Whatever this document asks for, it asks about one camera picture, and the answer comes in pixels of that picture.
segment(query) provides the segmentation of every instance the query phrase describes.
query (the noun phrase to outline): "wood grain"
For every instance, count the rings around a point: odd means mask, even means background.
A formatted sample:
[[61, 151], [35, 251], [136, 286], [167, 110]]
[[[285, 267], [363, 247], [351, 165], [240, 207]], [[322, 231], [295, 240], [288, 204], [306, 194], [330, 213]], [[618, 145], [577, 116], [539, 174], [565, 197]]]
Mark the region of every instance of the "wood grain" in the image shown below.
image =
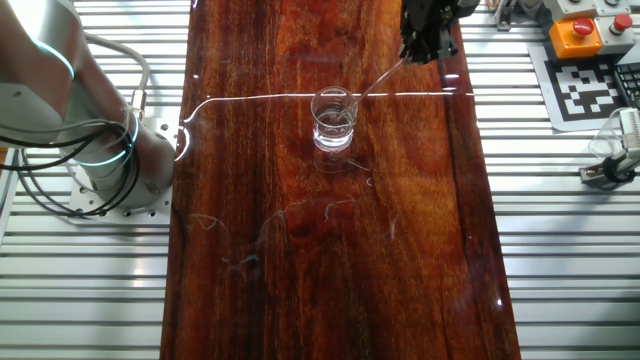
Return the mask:
[[399, 13], [194, 1], [162, 359], [519, 359], [463, 53], [402, 69], [344, 171], [314, 165], [305, 94], [373, 83]]

